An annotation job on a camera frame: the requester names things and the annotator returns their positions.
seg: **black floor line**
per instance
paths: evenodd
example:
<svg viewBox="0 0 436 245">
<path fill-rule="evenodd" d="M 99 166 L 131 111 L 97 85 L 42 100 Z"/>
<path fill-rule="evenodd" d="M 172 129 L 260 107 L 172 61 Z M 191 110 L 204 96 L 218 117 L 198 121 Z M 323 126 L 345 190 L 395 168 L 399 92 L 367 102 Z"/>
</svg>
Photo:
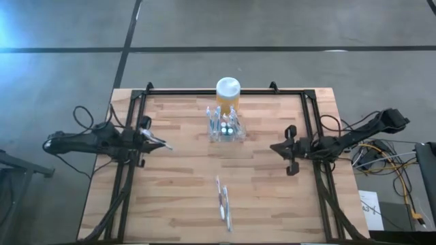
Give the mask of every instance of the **black floor line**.
<svg viewBox="0 0 436 245">
<path fill-rule="evenodd" d="M 429 4 L 431 11 L 433 11 L 434 15 L 436 15 L 436 5 L 433 0 L 427 0 L 427 3 Z"/>
<path fill-rule="evenodd" d="M 195 53 L 195 52 L 389 52 L 436 51 L 435 45 L 423 46 L 215 46 L 215 47 L 133 47 L 133 32 L 124 48 L 0 48 L 0 53 L 114 53 L 122 52 L 120 67 L 124 68 L 129 53 Z"/>
<path fill-rule="evenodd" d="M 100 53 L 122 52 L 123 48 L 0 48 L 0 53 Z"/>
<path fill-rule="evenodd" d="M 115 80 L 112 88 L 120 88 L 121 81 L 123 80 L 125 64 L 127 63 L 127 57 L 129 56 L 131 41 L 134 38 L 134 32 L 135 32 L 136 22 L 138 20 L 141 3 L 142 0 L 136 0 L 135 2 L 134 11 L 131 15 L 129 30 L 127 31 L 123 52 L 121 53 L 120 63 L 118 64 L 118 69 L 116 70 Z"/>
<path fill-rule="evenodd" d="M 228 47 L 138 47 L 133 53 L 194 53 L 194 52 L 385 52 L 436 51 L 436 46 L 228 46 Z"/>
</svg>

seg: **wire bundle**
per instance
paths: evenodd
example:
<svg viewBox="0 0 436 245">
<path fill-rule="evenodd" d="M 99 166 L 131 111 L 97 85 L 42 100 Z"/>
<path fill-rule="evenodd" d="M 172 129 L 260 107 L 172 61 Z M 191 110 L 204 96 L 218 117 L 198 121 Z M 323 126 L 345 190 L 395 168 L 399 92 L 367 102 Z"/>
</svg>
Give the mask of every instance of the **wire bundle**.
<svg viewBox="0 0 436 245">
<path fill-rule="evenodd" d="M 357 125 L 358 123 L 363 122 L 364 120 L 366 120 L 368 117 L 370 117 L 373 114 L 377 114 L 376 119 L 375 119 L 375 123 L 373 124 L 373 125 L 375 125 L 380 120 L 382 113 L 383 112 L 378 112 L 378 111 L 371 112 L 370 114 L 366 115 L 362 120 L 359 120 L 358 122 L 355 122 L 353 124 L 349 124 L 345 120 L 341 119 L 341 122 L 343 122 L 345 125 L 347 125 L 344 129 L 341 129 L 341 123 L 334 116 L 323 115 L 323 116 L 321 116 L 321 118 L 329 117 L 329 118 L 335 120 L 336 123 L 338 124 L 338 129 L 330 129 L 330 128 L 326 127 L 325 125 L 323 125 L 322 122 L 321 122 L 321 125 L 323 126 L 323 128 L 325 128 L 329 131 L 338 132 L 339 137 L 340 137 L 341 132 L 343 132 L 343 131 L 355 131 L 352 128 L 353 126 Z M 413 198 L 411 196 L 412 185 L 411 185 L 409 176 L 408 176 L 407 171 L 406 171 L 406 168 L 409 167 L 410 165 L 417 164 L 416 157 L 413 157 L 413 158 L 407 160 L 406 162 L 404 162 L 400 158 L 400 156 L 402 156 L 402 155 L 415 154 L 415 153 L 414 152 L 407 152 L 407 153 L 403 153 L 403 154 L 398 154 L 396 152 L 393 144 L 390 143 L 390 140 L 384 140 L 384 139 L 373 139 L 373 140 L 381 140 L 381 141 L 387 143 L 388 151 L 383 151 L 382 149 L 372 145 L 373 141 L 361 142 L 361 144 L 358 145 L 360 148 L 358 149 L 356 154 L 351 159 L 348 159 L 348 160 L 351 162 L 354 169 L 357 169 L 358 171 L 361 172 L 361 173 L 357 173 L 357 174 L 365 174 L 365 175 L 371 174 L 371 175 L 385 176 L 385 175 L 393 174 L 395 172 L 397 174 L 397 177 L 392 181 L 392 186 L 394 188 L 394 192 L 397 195 L 404 198 L 404 202 L 406 205 L 409 204 L 409 199 L 410 199 L 412 218 L 416 219 L 421 225 L 423 225 L 425 227 L 425 222 L 424 222 L 422 215 L 416 212 L 415 204 L 414 204 Z M 377 159 L 374 161 L 370 161 L 368 163 L 363 163 L 363 164 L 360 164 L 357 167 L 355 167 L 355 165 L 358 163 L 358 161 L 369 151 L 369 149 L 373 149 L 373 150 L 378 151 L 378 153 L 380 153 L 383 156 L 383 158 Z M 383 167 L 372 168 L 371 164 L 373 164 L 376 161 L 383 161 L 384 162 Z M 370 165 L 368 170 L 359 169 L 365 165 Z M 388 170 L 388 169 L 391 171 L 388 173 L 381 173 L 382 171 Z M 398 191 L 398 189 L 396 187 L 396 183 L 398 182 L 398 180 L 401 183 L 401 187 L 403 189 L 402 192 Z"/>
</svg>

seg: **yellow cable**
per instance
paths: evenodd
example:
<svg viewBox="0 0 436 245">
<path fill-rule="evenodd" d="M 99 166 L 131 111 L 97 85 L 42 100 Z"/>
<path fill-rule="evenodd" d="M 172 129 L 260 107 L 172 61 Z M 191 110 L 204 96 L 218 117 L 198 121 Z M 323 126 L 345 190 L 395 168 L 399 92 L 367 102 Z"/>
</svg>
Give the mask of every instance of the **yellow cable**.
<svg viewBox="0 0 436 245">
<path fill-rule="evenodd" d="M 364 147 L 372 148 L 372 149 L 380 152 L 384 157 L 389 157 L 383 150 L 380 150 L 378 147 L 375 147 L 375 146 L 372 146 L 372 145 L 369 145 L 369 144 L 359 144 L 359 146 L 364 146 Z M 407 200 L 408 192 L 407 192 L 407 189 L 406 189 L 406 184 L 404 182 L 404 179 L 403 179 L 402 175 L 400 174 L 400 172 L 398 171 L 398 168 L 392 162 L 392 160 L 389 159 L 389 158 L 387 158 L 387 160 L 388 160 L 389 164 L 391 164 L 392 168 L 395 169 L 396 174 L 398 174 L 398 177 L 400 178 L 400 181 L 401 181 L 401 185 L 403 186 L 404 202 L 405 202 L 405 204 L 409 204 L 409 200 Z M 414 219 L 422 218 L 422 215 L 415 213 L 415 210 L 413 208 L 411 208 L 410 210 L 411 210 L 411 216 Z"/>
<path fill-rule="evenodd" d="M 371 169 L 371 170 L 363 170 L 362 172 L 364 172 L 364 173 L 372 173 L 372 171 L 377 171 L 377 170 L 399 169 L 399 168 L 402 168 L 402 167 L 406 168 L 409 165 L 412 165 L 414 163 L 416 163 L 416 162 L 414 161 L 414 162 L 411 162 L 411 163 L 406 163 L 406 164 L 404 164 L 402 166 L 398 166 L 398 167 L 397 166 L 395 166 L 395 167 L 379 167 L 379 168 L 375 168 L 375 169 Z"/>
</svg>

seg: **metal stand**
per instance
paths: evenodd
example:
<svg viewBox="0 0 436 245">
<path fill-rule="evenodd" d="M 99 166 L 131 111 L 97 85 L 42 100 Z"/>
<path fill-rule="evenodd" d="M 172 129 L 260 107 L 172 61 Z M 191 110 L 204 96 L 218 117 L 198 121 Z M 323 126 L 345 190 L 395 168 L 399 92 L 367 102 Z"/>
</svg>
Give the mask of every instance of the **metal stand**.
<svg viewBox="0 0 436 245">
<path fill-rule="evenodd" d="M 136 128 L 139 127 L 139 122 L 144 115 L 144 109 L 145 109 L 145 103 L 146 103 L 146 96 L 147 95 L 215 95 L 216 90 L 215 89 L 202 89 L 202 90 L 196 90 L 196 89 L 173 89 L 173 90 L 153 90 L 154 86 L 151 83 L 148 83 L 145 90 L 134 90 L 131 92 L 131 100 L 129 105 L 129 110 L 127 114 L 127 122 L 126 127 L 131 127 L 131 122 L 133 120 L 133 113 L 135 109 L 135 104 L 137 100 L 139 100 L 139 110 L 138 110 L 138 116 L 137 116 L 137 122 L 136 122 Z M 241 90 L 241 95 L 296 95 L 299 96 L 301 99 L 302 104 L 302 110 L 303 114 L 305 116 L 305 124 L 307 129 L 307 134 L 310 138 L 313 137 L 313 130 L 311 126 L 311 119 L 309 115 L 309 106 L 308 106 L 308 100 L 312 103 L 313 111 L 314 111 L 314 119 L 315 119 L 315 125 L 317 129 L 317 134 L 321 137 L 324 135 L 324 132 L 322 130 L 321 120 L 320 120 L 320 111 L 318 109 L 316 94 L 314 90 L 291 90 L 291 91 L 281 91 L 275 84 L 275 82 L 271 82 L 269 88 L 264 90 L 258 90 L 258 89 L 243 89 Z M 325 175 L 328 183 L 328 187 L 326 187 L 322 181 L 322 172 L 321 172 L 321 164 L 324 165 L 324 168 L 326 170 Z M 129 163 L 129 167 L 127 170 L 127 177 L 124 184 L 124 187 L 120 191 L 120 185 L 121 185 L 121 176 L 123 174 L 123 164 L 119 163 L 116 175 L 115 175 L 115 181 L 114 181 L 114 188 L 112 191 L 112 199 L 110 202 L 110 209 L 106 213 L 106 215 L 103 217 L 102 221 L 94 232 L 88 236 L 85 240 L 80 240 L 75 243 L 71 244 L 122 244 L 124 240 L 124 233 L 125 233 L 125 226 L 126 226 L 126 220 L 127 220 L 127 213 L 129 208 L 129 198 L 130 198 L 130 192 L 131 192 L 131 186 L 133 183 L 133 177 L 134 177 L 134 170 L 135 167 L 142 167 L 143 164 L 140 164 L 140 154 L 135 152 L 134 158 Z M 379 244 L 379 242 L 370 241 L 370 240 L 359 240 L 362 239 L 361 235 L 356 235 L 351 231 L 354 231 L 351 228 L 354 228 L 350 221 L 347 219 L 347 217 L 344 215 L 344 213 L 341 211 L 338 199 L 337 199 L 337 193 L 336 189 L 334 187 L 334 180 L 333 180 L 333 174 L 332 170 L 330 168 L 329 163 L 321 163 L 319 161 L 313 162 L 313 172 L 315 176 L 315 182 L 316 187 L 318 191 L 318 198 L 320 201 L 320 211 L 321 211 L 321 217 L 322 222 L 324 226 L 324 233 L 326 237 L 327 243 L 335 243 L 335 244 Z M 334 219 L 336 223 L 336 228 L 338 231 L 338 238 L 333 238 L 332 235 L 332 229 L 330 227 L 330 221 L 328 217 L 328 211 L 327 211 L 327 205 L 326 202 L 330 205 L 330 207 L 333 210 L 334 213 Z M 112 228 L 113 228 L 113 216 L 118 207 L 122 205 L 121 209 L 121 218 L 119 223 L 119 230 L 117 233 L 117 236 L 115 238 L 112 238 Z M 345 227 L 348 227 L 347 231 L 350 233 L 352 239 L 355 240 L 346 240 L 345 238 L 345 232 L 344 232 L 344 225 Z M 102 234 L 103 230 L 104 238 L 102 240 L 98 240 L 100 235 Z"/>
<path fill-rule="evenodd" d="M 22 182 L 18 185 L 11 186 L 12 192 L 18 190 L 13 195 L 11 194 L 11 206 L 6 213 L 5 222 L 2 227 L 0 227 L 0 244 L 8 244 L 12 229 L 16 224 L 16 217 L 20 212 L 22 207 L 22 200 L 26 194 L 27 188 L 29 187 L 32 175 L 34 173 L 43 174 L 44 177 L 50 178 L 53 176 L 55 169 L 48 169 L 47 167 L 42 167 L 16 157 L 12 157 L 4 150 L 0 150 L 0 163 L 7 165 L 11 168 L 2 169 L 1 171 L 9 172 L 8 174 L 22 174 Z"/>
</svg>

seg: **black cable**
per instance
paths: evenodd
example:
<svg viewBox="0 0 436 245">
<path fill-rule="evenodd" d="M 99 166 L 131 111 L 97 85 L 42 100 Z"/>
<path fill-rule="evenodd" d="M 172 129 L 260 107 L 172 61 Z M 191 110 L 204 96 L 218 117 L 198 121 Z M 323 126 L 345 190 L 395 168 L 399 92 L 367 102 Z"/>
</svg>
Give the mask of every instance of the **black cable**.
<svg viewBox="0 0 436 245">
<path fill-rule="evenodd" d="M 333 170 L 336 168 L 336 163 L 333 162 L 332 164 L 333 164 L 333 167 L 332 167 L 332 170 L 331 170 L 331 171 L 333 172 Z M 320 167 L 320 171 L 321 171 L 322 173 L 324 173 L 324 174 L 326 173 L 324 170 L 322 170 L 321 167 Z"/>
<path fill-rule="evenodd" d="M 370 205 L 368 205 L 366 202 L 360 200 L 360 202 L 362 202 L 366 207 L 368 207 L 370 210 L 374 211 L 374 213 L 380 215 L 385 221 L 388 221 L 391 225 L 395 226 L 396 228 L 398 228 L 400 231 L 405 231 L 403 228 L 401 228 L 400 226 L 396 225 L 395 223 L 393 223 L 389 218 L 386 218 L 386 216 L 384 216 L 383 214 L 381 214 L 380 212 L 378 212 L 376 209 L 372 208 Z M 411 240 L 413 240 L 416 244 L 420 244 L 417 240 L 415 240 L 411 235 L 407 234 L 407 232 L 405 233 Z"/>
<path fill-rule="evenodd" d="M 12 188 L 12 177 L 11 177 L 11 175 L 9 175 L 9 190 L 10 190 L 11 204 L 9 205 L 9 208 L 6 211 L 5 216 L 0 221 L 0 227 L 2 227 L 5 224 L 6 219 L 9 216 L 9 213 L 12 210 L 12 206 L 14 205 L 14 189 Z"/>
<path fill-rule="evenodd" d="M 412 160 L 416 160 L 416 157 L 412 157 L 411 159 L 409 159 L 409 160 L 407 160 L 406 162 L 404 162 L 404 164 L 407 164 L 407 163 L 409 163 L 409 162 L 412 161 Z"/>
<path fill-rule="evenodd" d="M 386 164 L 388 164 L 387 159 L 385 161 L 383 161 L 383 166 L 381 168 L 385 168 Z M 384 169 L 379 169 L 379 170 L 371 170 L 373 168 L 374 165 L 371 165 L 368 168 L 368 171 L 370 171 L 371 174 L 378 174 L 379 172 L 382 172 Z"/>
<path fill-rule="evenodd" d="M 359 123 L 363 122 L 364 120 L 366 120 L 368 117 L 370 117 L 370 116 L 372 116 L 372 115 L 374 115 L 374 114 L 377 114 L 377 113 L 380 113 L 380 111 L 374 111 L 374 112 L 371 112 L 370 114 L 366 115 L 364 118 L 360 119 L 359 121 L 357 121 L 357 122 L 355 122 L 355 123 L 353 123 L 353 124 L 351 124 L 351 125 L 348 124 L 345 120 L 341 120 L 341 121 L 343 121 L 343 122 L 347 125 L 347 127 L 344 128 L 344 130 L 346 130 L 347 128 L 350 128 L 350 129 L 347 130 L 347 131 L 354 131 L 354 130 L 352 129 L 353 126 L 356 126 L 357 124 L 359 124 Z"/>
<path fill-rule="evenodd" d="M 101 165 L 100 167 L 98 167 L 96 170 L 94 170 L 93 175 L 95 174 L 95 172 L 99 171 L 100 169 L 102 169 L 103 167 L 109 165 L 109 163 L 113 162 L 114 160 L 111 159 L 109 162 L 104 163 L 103 165 Z"/>
<path fill-rule="evenodd" d="M 386 142 L 398 142 L 398 143 L 406 143 L 406 144 L 421 144 L 421 142 L 410 142 L 405 140 L 387 140 L 387 139 L 376 139 L 376 138 L 368 138 L 368 140 L 383 140 Z"/>
<path fill-rule="evenodd" d="M 60 159 L 62 162 L 64 162 L 64 164 L 68 165 L 70 168 L 74 169 L 74 170 L 75 170 L 76 172 L 78 172 L 79 174 L 83 174 L 83 175 L 85 175 L 86 177 L 88 177 L 89 180 L 91 180 L 90 175 L 88 175 L 87 173 L 85 173 L 85 172 L 83 172 L 83 171 L 80 171 L 79 169 L 76 169 L 73 165 L 69 164 L 66 160 L 64 160 L 64 159 L 63 159 L 62 157 L 60 157 L 59 155 L 57 155 L 57 154 L 51 154 L 51 155 L 57 157 L 57 158 Z"/>
<path fill-rule="evenodd" d="M 123 123 L 121 123 L 120 120 L 118 119 L 118 116 L 116 115 L 115 109 L 111 103 L 109 104 L 109 106 L 110 106 L 110 113 L 114 115 L 116 122 L 119 124 L 119 126 L 121 126 L 122 128 L 125 128 L 125 125 L 123 125 Z"/>
<path fill-rule="evenodd" d="M 323 117 L 329 117 L 329 118 L 335 120 L 336 123 L 337 123 L 337 125 L 338 125 L 338 129 L 330 129 L 330 128 L 326 127 L 326 126 L 322 123 L 322 120 L 321 120 Z M 338 137 L 341 136 L 341 132 L 343 131 L 343 129 L 341 129 L 341 123 L 340 123 L 339 120 L 337 120 L 334 116 L 331 116 L 331 115 L 322 115 L 322 116 L 320 116 L 320 122 L 321 122 L 321 126 L 323 126 L 323 128 L 325 128 L 325 129 L 327 129 L 327 130 L 329 130 L 329 131 L 338 132 L 338 134 L 339 134 Z"/>
<path fill-rule="evenodd" d="M 395 150 L 395 146 L 394 146 L 394 144 L 391 144 L 390 142 L 388 142 L 388 141 L 386 141 L 386 143 L 387 143 L 387 145 L 388 145 L 388 154 L 391 154 L 391 155 L 397 155 L 398 153 L 396 152 L 396 150 Z M 373 175 L 378 175 L 378 176 L 384 176 L 384 175 L 389 175 L 389 174 L 393 174 L 394 172 L 396 172 L 396 171 L 398 171 L 399 172 L 399 175 L 397 176 L 397 177 L 395 177 L 394 178 L 394 180 L 392 181 L 392 187 L 393 187 L 393 189 L 394 189 L 394 192 L 398 195 L 398 196 L 400 196 L 400 197 L 410 197 L 410 203 L 411 203 L 411 208 L 413 209 L 413 211 L 414 212 L 416 212 L 416 208 L 415 208 L 415 203 L 414 203 L 414 201 L 413 201 L 413 198 L 412 198 L 412 196 L 411 196 L 411 192 L 412 192 L 412 184 L 411 184 L 411 181 L 410 181 L 410 177 L 409 177 L 409 174 L 407 173 L 407 171 L 406 171 L 406 169 L 405 169 L 405 164 L 407 164 L 407 163 L 409 163 L 410 161 L 413 161 L 414 159 L 416 159 L 416 157 L 412 157 L 412 158 L 410 158 L 409 160 L 407 160 L 406 162 L 404 162 L 400 157 L 394 157 L 393 159 L 396 159 L 397 160 L 397 164 L 399 164 L 400 166 L 399 166 L 399 168 L 397 168 L 397 169 L 394 169 L 394 170 L 392 170 L 392 171 L 390 171 L 389 173 L 384 173 L 384 174 L 379 174 L 379 172 L 381 172 L 381 171 L 383 171 L 383 169 L 381 169 L 380 171 L 378 171 L 378 172 L 369 172 L 368 174 L 373 174 Z M 406 193 L 403 193 L 403 194 L 401 194 L 399 191 L 398 191 L 398 189 L 396 188 L 396 182 L 397 182 L 397 180 L 400 180 L 400 177 L 403 177 L 403 174 L 405 174 L 405 177 L 403 178 L 403 179 L 406 179 L 406 181 L 407 182 L 405 182 L 404 183 L 404 185 L 405 185 L 405 189 L 406 189 Z"/>
<path fill-rule="evenodd" d="M 84 111 L 88 114 L 89 118 L 91 119 L 91 123 L 90 123 L 89 127 L 83 125 L 83 124 L 82 124 L 82 123 L 77 119 L 77 116 L 76 116 L 76 111 L 77 111 L 77 109 L 82 109 L 82 110 L 84 110 Z M 81 126 L 82 128 L 85 129 L 84 131 L 82 131 L 82 132 L 80 132 L 80 133 L 77 133 L 76 135 L 82 135 L 83 133 L 86 133 L 88 130 L 92 130 L 92 127 L 93 127 L 93 125 L 94 125 L 94 118 L 93 118 L 93 115 L 89 112 L 89 110 L 88 110 L 86 107 L 84 107 L 84 106 L 82 106 L 82 105 L 77 105 L 77 106 L 74 108 L 74 110 L 73 110 L 73 118 L 74 118 L 74 120 L 76 121 L 76 123 L 77 123 L 79 126 Z"/>
</svg>

